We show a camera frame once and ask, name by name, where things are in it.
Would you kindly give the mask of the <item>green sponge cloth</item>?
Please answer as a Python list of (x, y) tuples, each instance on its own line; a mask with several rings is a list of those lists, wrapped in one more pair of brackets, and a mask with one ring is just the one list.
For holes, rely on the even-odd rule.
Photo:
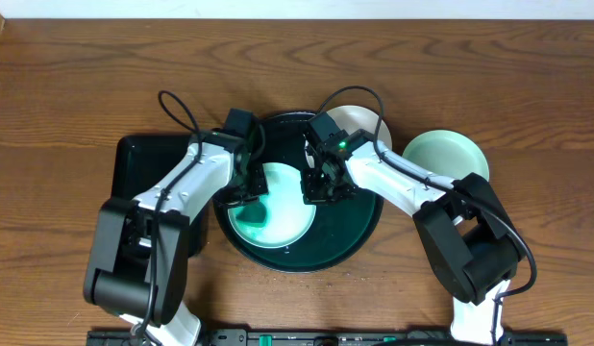
[(235, 226), (237, 228), (262, 228), (267, 224), (267, 207), (262, 202), (243, 206), (235, 213)]

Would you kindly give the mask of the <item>mint green plate front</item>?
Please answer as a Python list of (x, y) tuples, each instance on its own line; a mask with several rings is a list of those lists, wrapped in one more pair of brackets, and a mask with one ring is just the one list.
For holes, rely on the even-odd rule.
[(288, 246), (300, 239), (311, 226), (316, 206), (304, 203), (301, 173), (296, 168), (278, 162), (262, 165), (268, 193), (258, 202), (267, 207), (267, 224), (262, 228), (237, 228), (235, 213), (242, 207), (228, 209), (231, 226), (245, 242), (264, 249)]

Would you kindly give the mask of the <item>mint green plate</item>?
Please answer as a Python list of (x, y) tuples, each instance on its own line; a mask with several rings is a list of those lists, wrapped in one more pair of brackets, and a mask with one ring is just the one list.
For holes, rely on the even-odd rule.
[(488, 161), (469, 137), (448, 130), (433, 130), (414, 138), (402, 157), (435, 174), (463, 179), (475, 173), (490, 179)]
[(262, 165), (268, 193), (258, 202), (267, 207), (267, 224), (262, 228), (237, 228), (235, 213), (242, 207), (228, 209), (231, 226), (245, 242), (264, 249), (288, 246), (300, 239), (311, 226), (316, 206), (304, 203), (301, 173), (296, 168), (278, 162)]

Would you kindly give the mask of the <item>white plate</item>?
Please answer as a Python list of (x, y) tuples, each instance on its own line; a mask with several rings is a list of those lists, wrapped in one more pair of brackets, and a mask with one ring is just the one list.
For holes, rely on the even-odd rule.
[(361, 106), (340, 106), (327, 111), (328, 116), (340, 130), (344, 130), (348, 137), (342, 139), (339, 147), (342, 149), (356, 149), (362, 144), (373, 142), (379, 116)]

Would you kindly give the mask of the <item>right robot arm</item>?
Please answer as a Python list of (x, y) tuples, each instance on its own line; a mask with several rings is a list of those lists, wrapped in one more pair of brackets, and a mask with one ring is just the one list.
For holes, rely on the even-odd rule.
[(325, 112), (304, 126), (312, 166), (302, 174), (304, 200), (330, 204), (368, 190), (409, 215), (430, 267), (454, 298), (452, 338), (463, 344), (497, 345), (505, 298), (521, 260), (534, 257), (510, 222), (489, 182), (470, 173), (437, 175), (390, 150), (378, 132), (348, 134)]

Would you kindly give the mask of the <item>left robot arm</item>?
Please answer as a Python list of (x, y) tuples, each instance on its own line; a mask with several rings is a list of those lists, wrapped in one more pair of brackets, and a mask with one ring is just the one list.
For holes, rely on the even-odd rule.
[(263, 142), (260, 121), (232, 109), (222, 128), (195, 132), (183, 158), (158, 183), (102, 205), (84, 297), (130, 318), (128, 344), (196, 343), (200, 322), (183, 302), (192, 223), (212, 198), (235, 208), (267, 193), (262, 167), (251, 161)]

